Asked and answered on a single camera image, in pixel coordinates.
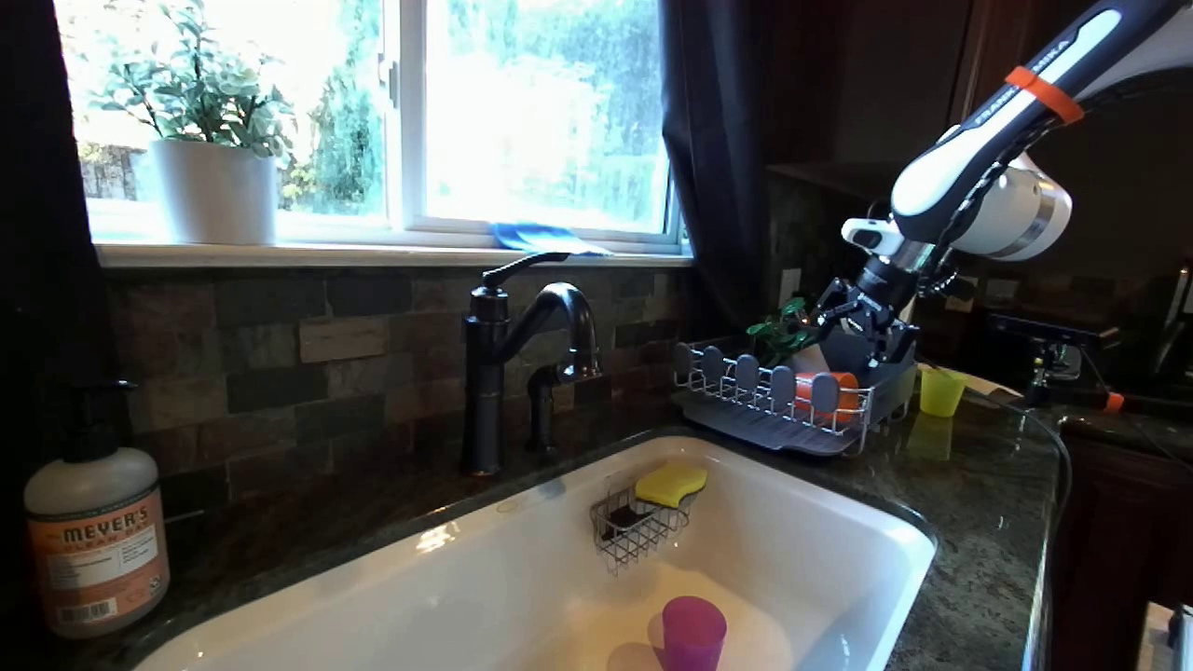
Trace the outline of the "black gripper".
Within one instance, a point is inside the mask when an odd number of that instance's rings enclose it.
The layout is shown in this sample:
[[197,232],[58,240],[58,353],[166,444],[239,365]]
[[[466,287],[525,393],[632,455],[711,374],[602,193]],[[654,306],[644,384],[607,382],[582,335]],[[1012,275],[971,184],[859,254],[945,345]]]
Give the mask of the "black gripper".
[[832,280],[812,310],[824,360],[859,378],[903,365],[919,345],[919,328],[903,316],[914,296],[919,280],[884,260],[868,260],[859,280]]

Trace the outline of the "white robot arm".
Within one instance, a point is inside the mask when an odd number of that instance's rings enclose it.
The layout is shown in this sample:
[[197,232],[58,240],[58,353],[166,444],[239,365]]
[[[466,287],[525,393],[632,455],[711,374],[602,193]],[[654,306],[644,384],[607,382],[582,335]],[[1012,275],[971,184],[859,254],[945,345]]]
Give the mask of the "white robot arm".
[[1115,86],[1193,61],[1191,0],[1098,0],[965,121],[919,155],[880,217],[850,217],[843,240],[864,254],[816,310],[824,353],[859,378],[903,365],[919,345],[914,300],[945,292],[955,254],[1031,260],[1060,243],[1074,199],[1031,150],[1089,115]]

